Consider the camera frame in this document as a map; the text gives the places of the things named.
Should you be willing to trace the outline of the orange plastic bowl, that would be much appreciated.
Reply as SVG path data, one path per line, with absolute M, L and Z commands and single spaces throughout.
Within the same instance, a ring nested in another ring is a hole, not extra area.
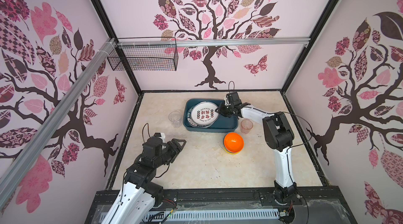
M 230 132 L 225 135 L 223 140 L 224 148 L 230 152 L 240 152 L 244 147 L 243 138 L 235 132 Z

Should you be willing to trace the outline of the white plate dark patterned rim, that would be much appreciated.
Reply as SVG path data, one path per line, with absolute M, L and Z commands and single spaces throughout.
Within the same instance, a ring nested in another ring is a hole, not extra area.
M 192 114 L 193 109 L 194 109 L 194 106 L 190 107 L 189 110 L 187 111 L 187 114 L 186 114 L 187 121 L 192 127 L 195 127 L 195 128 L 208 128 L 208 127 L 213 125 L 213 123 L 208 124 L 208 125 L 200 125 L 200 124 L 195 123 L 191 118 L 191 114 Z

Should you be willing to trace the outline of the yellow plastic bowl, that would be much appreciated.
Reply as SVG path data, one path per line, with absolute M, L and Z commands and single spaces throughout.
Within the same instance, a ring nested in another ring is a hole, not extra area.
M 228 153 L 228 154 L 231 154 L 231 155 L 236 155 L 236 154 L 240 153 L 240 152 L 230 152 L 230 151 L 228 151 L 227 149 L 224 149 L 224 151 L 225 151 L 226 153 Z

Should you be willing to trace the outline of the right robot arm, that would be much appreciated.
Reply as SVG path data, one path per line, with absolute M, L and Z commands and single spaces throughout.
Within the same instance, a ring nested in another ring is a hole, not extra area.
M 238 92 L 229 92 L 216 109 L 221 116 L 236 117 L 260 123 L 263 126 L 266 144 L 273 150 L 276 179 L 273 197 L 277 204 L 286 205 L 297 192 L 291 164 L 291 147 L 294 133 L 284 112 L 266 112 L 243 103 Z

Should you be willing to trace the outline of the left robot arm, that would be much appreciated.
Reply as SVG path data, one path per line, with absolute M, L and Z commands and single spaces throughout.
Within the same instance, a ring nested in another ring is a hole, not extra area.
M 143 151 L 127 168 L 122 187 L 104 224 L 139 224 L 147 213 L 163 201 L 163 186 L 152 182 L 157 169 L 172 164 L 186 145 L 185 140 L 165 141 L 165 134 L 156 133 L 143 143 Z

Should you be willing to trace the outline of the teal plastic bin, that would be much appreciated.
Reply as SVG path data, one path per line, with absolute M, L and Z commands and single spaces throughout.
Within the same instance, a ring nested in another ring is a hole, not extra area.
M 185 105 L 184 111 L 184 119 L 183 125 L 184 127 L 191 132 L 204 132 L 204 133 L 228 133 L 233 132 L 238 127 L 238 119 L 236 118 L 227 118 L 223 116 L 218 116 L 218 119 L 209 127 L 198 127 L 193 126 L 190 122 L 190 111 L 191 109 L 201 102 L 211 102 L 215 105 L 220 105 L 223 100 L 217 99 L 190 99 L 187 101 Z

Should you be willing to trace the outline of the pinkish clear cup near right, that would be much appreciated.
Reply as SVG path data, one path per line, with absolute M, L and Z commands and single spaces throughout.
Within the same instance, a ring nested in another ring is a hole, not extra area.
M 248 134 L 253 128 L 253 122 L 248 119 L 244 119 L 241 121 L 241 132 L 243 134 Z

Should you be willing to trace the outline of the aluminium rail back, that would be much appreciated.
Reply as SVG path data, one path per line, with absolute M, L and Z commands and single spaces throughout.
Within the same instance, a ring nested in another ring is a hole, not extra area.
M 208 40 L 133 40 L 123 41 L 119 39 L 119 46 L 177 46 L 177 47 L 198 47 L 198 46 L 243 46 L 243 45 L 282 45 L 282 44 L 302 44 L 308 45 L 308 37 L 279 37 L 279 38 L 245 38 L 245 39 L 208 39 Z

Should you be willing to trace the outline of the aluminium rail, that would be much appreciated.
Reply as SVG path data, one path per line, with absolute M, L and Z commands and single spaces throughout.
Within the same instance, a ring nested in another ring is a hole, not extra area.
M 17 189 L 21 180 L 33 166 L 45 148 L 45 145 L 49 142 L 73 104 L 84 91 L 86 85 L 89 84 L 103 61 L 114 50 L 115 45 L 114 38 L 109 38 L 103 44 L 95 54 L 95 59 L 87 65 L 85 71 L 78 77 L 61 102 L 55 107 L 55 110 L 38 129 L 32 140 L 24 147 L 20 155 L 1 177 L 1 207 L 7 203 L 15 189 Z
M 302 44 L 308 45 L 308 37 L 279 37 L 279 38 L 245 38 L 245 39 L 208 39 L 208 40 L 133 40 L 123 41 L 119 39 L 119 46 L 177 46 L 177 47 L 198 47 L 198 46 L 243 46 L 243 45 L 282 45 L 282 44 Z

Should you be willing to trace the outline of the aluminium rail left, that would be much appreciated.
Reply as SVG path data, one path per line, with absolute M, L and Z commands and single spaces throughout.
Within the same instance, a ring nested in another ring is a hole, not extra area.
M 73 104 L 84 91 L 86 85 L 89 84 L 103 61 L 114 50 L 115 45 L 114 38 L 109 38 L 103 44 L 95 54 L 95 59 L 87 65 L 85 71 L 78 77 L 61 102 L 55 107 L 55 110 L 38 129 L 32 140 L 24 147 L 20 155 L 1 177 L 1 207 L 7 203 L 15 189 L 17 189 L 21 180 L 33 166 L 45 148 L 45 145 L 49 142 Z

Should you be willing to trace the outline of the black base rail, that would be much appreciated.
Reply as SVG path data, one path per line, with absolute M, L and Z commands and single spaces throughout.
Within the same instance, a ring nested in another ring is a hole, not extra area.
M 354 224 L 353 216 L 336 186 L 300 187 L 286 205 L 273 197 L 274 187 L 221 189 L 163 189 L 163 201 L 150 211 L 277 209 L 279 219 L 169 221 L 163 224 Z M 96 193 L 86 218 L 87 224 L 103 224 L 119 190 Z

